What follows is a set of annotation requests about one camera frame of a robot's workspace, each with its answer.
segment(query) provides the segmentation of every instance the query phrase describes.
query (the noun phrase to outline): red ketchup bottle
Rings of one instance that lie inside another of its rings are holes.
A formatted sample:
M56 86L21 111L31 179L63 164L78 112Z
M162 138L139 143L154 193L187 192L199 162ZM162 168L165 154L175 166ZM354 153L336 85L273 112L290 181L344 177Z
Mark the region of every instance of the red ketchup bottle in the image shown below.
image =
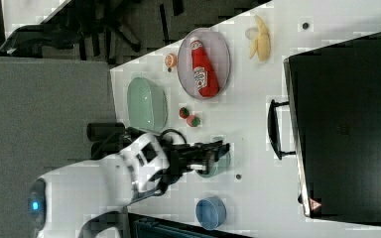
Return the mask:
M193 77L197 90L203 97L213 97L219 91L214 68L199 38L190 38L190 47Z

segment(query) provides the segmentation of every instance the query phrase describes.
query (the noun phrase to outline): blue cup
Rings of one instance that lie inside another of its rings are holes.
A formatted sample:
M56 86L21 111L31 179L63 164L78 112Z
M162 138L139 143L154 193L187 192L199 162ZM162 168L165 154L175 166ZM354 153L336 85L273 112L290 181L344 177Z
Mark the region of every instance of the blue cup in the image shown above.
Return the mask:
M225 221L224 203L217 196L200 200L196 205L196 218L205 230L214 230Z

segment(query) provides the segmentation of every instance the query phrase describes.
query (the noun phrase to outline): white desk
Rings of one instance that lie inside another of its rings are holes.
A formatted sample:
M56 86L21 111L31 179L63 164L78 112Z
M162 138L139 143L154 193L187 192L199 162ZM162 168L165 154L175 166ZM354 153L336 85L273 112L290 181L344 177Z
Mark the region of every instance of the white desk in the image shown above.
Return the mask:
M2 0L5 38L19 27L51 19L71 0Z
M254 14L266 21L271 32L272 55L265 63L248 57L249 41L244 32L255 26ZM305 20L311 24L307 31L300 30ZM381 1L276 0L211 29L224 36L230 49L232 68L226 90L206 101L189 97L177 74L167 72L164 66L164 56L178 52L181 42L177 42L111 70L116 114L129 125L127 87L131 77L142 72L165 88L167 128L179 129L190 142L208 142L213 135L225 135L226 142L232 144L231 168L213 179L187 174L164 196L140 201L129 211L198 225L196 203L218 195L227 207L227 219L218 228L221 231L253 237L381 237L380 227L305 218L297 202L296 159L279 161L275 157L266 126L271 99L287 99L283 59L381 31ZM190 128L180 119L183 105L201 117L201 127ZM283 150L287 151L294 146L289 113L282 113L282 118ZM242 175L241 180L235 178L237 174Z

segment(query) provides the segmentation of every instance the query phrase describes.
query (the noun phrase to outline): banana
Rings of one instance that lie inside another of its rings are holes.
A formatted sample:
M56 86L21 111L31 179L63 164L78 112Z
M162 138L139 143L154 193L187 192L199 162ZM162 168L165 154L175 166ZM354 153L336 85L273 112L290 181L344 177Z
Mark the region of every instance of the banana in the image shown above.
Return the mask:
M255 53L258 51L258 39L255 38L250 44L250 58L252 59L255 56Z
M268 27L264 21L258 15L255 15L255 20L258 25L259 35L268 35Z
M258 59L264 61L269 57L271 52L269 30L259 16L255 15L255 20L258 25L259 33L258 37L250 44L250 58L252 59L255 53L257 53Z
M271 46L268 35L261 35L258 37L258 59L264 61L269 57Z

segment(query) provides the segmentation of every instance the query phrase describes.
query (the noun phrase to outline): office chair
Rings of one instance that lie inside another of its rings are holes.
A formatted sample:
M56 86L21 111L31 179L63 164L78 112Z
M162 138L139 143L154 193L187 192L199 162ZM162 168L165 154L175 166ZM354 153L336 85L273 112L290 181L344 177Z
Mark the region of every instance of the office chair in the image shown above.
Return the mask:
M127 43L134 52L141 50L141 42L118 18L132 0L123 0L113 11L109 12L109 0L105 3L105 16L101 19L95 17L94 0L72 0L66 7L65 16L58 16L55 20L41 24L18 28L0 47L0 52L12 53L19 49L31 48L35 45L48 46L58 50L73 49L74 44L83 47L83 40L93 38L94 54L99 55L98 33L106 31L106 48L109 50L110 34L114 33Z

